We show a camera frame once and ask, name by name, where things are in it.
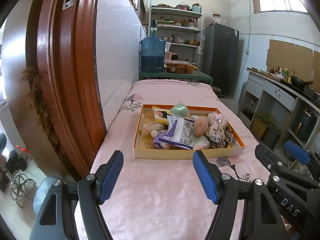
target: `pink bedsheet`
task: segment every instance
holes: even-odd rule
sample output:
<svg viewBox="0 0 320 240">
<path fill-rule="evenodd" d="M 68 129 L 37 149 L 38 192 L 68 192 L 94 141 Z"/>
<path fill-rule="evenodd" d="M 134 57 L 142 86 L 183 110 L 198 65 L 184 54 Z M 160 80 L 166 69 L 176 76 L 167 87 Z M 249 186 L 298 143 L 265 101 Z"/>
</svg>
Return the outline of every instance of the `pink bedsheet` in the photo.
<svg viewBox="0 0 320 240">
<path fill-rule="evenodd" d="M 209 159 L 211 163 L 235 179 L 260 178 L 267 182 L 269 172 L 254 156 L 257 141 L 209 85 L 174 80 L 136 82 L 91 169 L 94 173 L 115 150 L 124 154 L 124 166 L 115 189 L 101 206 L 114 240 L 201 240 L 206 236 L 216 206 L 206 198 L 192 160 L 135 159 L 132 149 L 142 104 L 174 105 L 179 100 L 187 106 L 218 108 L 246 145 L 241 156 Z M 239 201 L 231 239 L 238 239 L 242 210 L 243 201 Z M 87 239 L 79 205 L 75 217 L 80 239 Z"/>
</svg>

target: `black refrigerator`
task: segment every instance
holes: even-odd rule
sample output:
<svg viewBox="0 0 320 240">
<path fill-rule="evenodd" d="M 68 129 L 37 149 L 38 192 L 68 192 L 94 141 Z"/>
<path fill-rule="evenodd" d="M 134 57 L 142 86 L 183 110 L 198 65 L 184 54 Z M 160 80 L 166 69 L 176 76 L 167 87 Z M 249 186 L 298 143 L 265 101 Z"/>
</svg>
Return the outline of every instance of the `black refrigerator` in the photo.
<svg viewBox="0 0 320 240">
<path fill-rule="evenodd" d="M 239 31 L 221 24 L 206 28 L 201 71 L 213 78 L 221 95 L 230 96 L 237 82 L 236 59 Z"/>
</svg>

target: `blue gripper pad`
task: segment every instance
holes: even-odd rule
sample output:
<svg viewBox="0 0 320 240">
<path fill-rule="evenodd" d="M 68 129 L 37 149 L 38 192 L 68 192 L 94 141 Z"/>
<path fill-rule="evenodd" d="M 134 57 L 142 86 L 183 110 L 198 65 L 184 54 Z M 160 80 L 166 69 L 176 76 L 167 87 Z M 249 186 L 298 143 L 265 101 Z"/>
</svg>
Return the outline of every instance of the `blue gripper pad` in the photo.
<svg viewBox="0 0 320 240">
<path fill-rule="evenodd" d="M 217 191 L 221 187 L 220 170 L 217 166 L 208 162 L 202 151 L 194 152 L 192 162 L 207 198 L 217 204 L 219 200 Z"/>
<path fill-rule="evenodd" d="M 292 157 L 294 157 L 301 164 L 309 164 L 311 159 L 309 157 L 309 153 L 302 149 L 300 146 L 296 145 L 292 141 L 287 141 L 284 144 L 284 149 L 287 153 L 289 153 Z"/>
<path fill-rule="evenodd" d="M 96 172 L 96 192 L 100 205 L 111 197 L 111 193 L 123 167 L 123 161 L 123 153 L 115 151 L 108 163 L 98 168 Z"/>
</svg>

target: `gas stove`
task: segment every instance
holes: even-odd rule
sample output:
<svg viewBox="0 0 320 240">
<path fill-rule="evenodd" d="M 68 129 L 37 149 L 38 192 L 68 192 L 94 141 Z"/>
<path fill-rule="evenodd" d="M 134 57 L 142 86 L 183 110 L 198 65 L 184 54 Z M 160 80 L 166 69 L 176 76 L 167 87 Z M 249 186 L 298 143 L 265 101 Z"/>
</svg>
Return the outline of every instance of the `gas stove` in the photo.
<svg viewBox="0 0 320 240">
<path fill-rule="evenodd" d="M 307 98 L 311 99 L 311 101 L 315 103 L 317 106 L 320 106 L 320 93 L 316 92 L 313 88 L 305 86 L 303 94 Z"/>
</svg>

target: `green table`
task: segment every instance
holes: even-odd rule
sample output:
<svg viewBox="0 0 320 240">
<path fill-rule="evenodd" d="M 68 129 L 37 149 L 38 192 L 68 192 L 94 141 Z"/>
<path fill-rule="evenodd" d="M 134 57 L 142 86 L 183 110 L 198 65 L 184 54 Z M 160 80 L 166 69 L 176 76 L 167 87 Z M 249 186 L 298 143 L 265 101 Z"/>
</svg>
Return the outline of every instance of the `green table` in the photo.
<svg viewBox="0 0 320 240">
<path fill-rule="evenodd" d="M 212 77 L 202 73 L 201 71 L 194 70 L 192 75 L 188 74 L 177 74 L 177 73 L 147 73 L 147 72 L 139 72 L 139 80 L 143 80 L 146 78 L 154 78 L 154 77 L 162 77 L 162 78 L 181 78 L 181 79 L 190 79 L 190 80 L 204 80 L 208 81 L 209 85 L 212 86 Z"/>
</svg>

